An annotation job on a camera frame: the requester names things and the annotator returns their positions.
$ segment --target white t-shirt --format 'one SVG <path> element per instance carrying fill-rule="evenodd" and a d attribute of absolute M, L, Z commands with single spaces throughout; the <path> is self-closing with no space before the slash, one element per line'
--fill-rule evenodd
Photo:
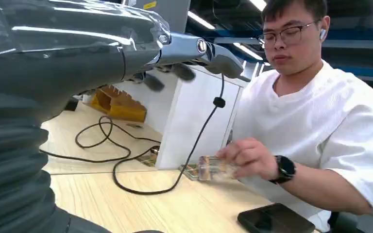
<path fill-rule="evenodd" d="M 353 74 L 324 62 L 302 90 L 278 97 L 273 89 L 278 76 L 276 70 L 267 71 L 245 88 L 233 140 L 253 137 L 275 155 L 308 167 L 331 169 L 373 207 L 373 89 Z M 259 177 L 241 182 L 270 201 L 291 208 L 318 230 L 329 231 L 329 211 Z"/>

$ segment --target wireless earbud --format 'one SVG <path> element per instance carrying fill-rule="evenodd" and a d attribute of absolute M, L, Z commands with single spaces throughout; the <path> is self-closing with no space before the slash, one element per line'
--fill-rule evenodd
<path fill-rule="evenodd" d="M 325 29 L 321 29 L 321 32 L 320 32 L 320 40 L 324 40 L 324 37 L 325 37 L 325 34 L 327 33 L 327 30 Z"/>

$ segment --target black smartwatch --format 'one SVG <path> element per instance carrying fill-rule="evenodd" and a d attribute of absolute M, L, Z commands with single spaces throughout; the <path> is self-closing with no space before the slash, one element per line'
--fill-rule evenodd
<path fill-rule="evenodd" d="M 278 179 L 270 180 L 274 184 L 281 184 L 292 180 L 295 176 L 296 168 L 294 162 L 281 155 L 275 156 L 278 165 Z"/>

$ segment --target ear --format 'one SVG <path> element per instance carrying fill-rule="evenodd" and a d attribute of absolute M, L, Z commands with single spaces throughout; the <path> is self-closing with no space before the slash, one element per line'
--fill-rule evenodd
<path fill-rule="evenodd" d="M 324 42 L 324 40 L 327 38 L 330 23 L 331 23 L 331 18 L 329 16 L 325 16 L 322 19 L 322 25 L 321 25 L 321 30 L 320 30 L 321 42 Z"/>

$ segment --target robotic arm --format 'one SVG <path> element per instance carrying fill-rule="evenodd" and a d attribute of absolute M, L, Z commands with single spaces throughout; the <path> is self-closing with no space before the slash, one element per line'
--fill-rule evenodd
<path fill-rule="evenodd" d="M 229 78 L 242 72 L 227 49 L 170 33 L 153 12 L 95 0 L 0 0 L 0 233 L 108 232 L 55 205 L 40 126 L 75 93 L 182 63 Z"/>

